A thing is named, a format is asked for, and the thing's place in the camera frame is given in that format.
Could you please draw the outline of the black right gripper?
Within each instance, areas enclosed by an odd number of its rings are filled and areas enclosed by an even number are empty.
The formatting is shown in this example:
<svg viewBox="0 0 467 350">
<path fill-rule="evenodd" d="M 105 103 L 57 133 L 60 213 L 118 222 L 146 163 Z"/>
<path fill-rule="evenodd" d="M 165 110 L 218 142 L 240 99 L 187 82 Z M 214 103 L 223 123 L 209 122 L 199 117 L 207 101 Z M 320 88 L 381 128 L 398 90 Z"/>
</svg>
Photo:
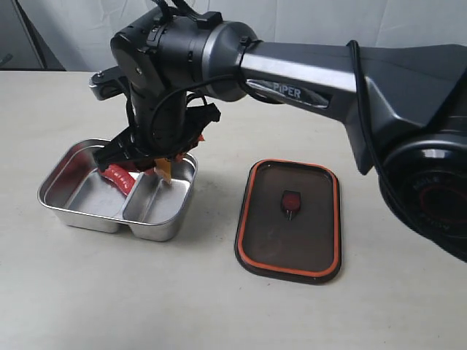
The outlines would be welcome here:
<svg viewBox="0 0 467 350">
<path fill-rule="evenodd" d="M 182 160 L 205 141 L 205 127 L 220 121 L 215 104 L 189 107 L 185 92 L 145 96 L 132 89 L 126 111 L 128 127 L 93 153 L 100 171 L 112 164 L 129 171 L 146 171 L 158 158 Z"/>
</svg>

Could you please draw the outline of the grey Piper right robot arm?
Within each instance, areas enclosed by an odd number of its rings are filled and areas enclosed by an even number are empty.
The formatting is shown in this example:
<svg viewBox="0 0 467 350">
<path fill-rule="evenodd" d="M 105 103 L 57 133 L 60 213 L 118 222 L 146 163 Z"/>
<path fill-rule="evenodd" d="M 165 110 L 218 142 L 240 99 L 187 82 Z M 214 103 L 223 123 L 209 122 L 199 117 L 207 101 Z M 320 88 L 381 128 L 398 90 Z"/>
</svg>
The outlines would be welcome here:
<svg viewBox="0 0 467 350">
<path fill-rule="evenodd" d="M 465 46 L 265 42 L 219 12 L 158 1 L 110 47 L 116 66 L 90 86 L 99 100 L 126 97 L 128 127 L 95 153 L 100 170 L 144 171 L 194 148 L 220 112 L 193 98 L 288 104 L 342 123 L 394 215 L 466 259 Z"/>
</svg>

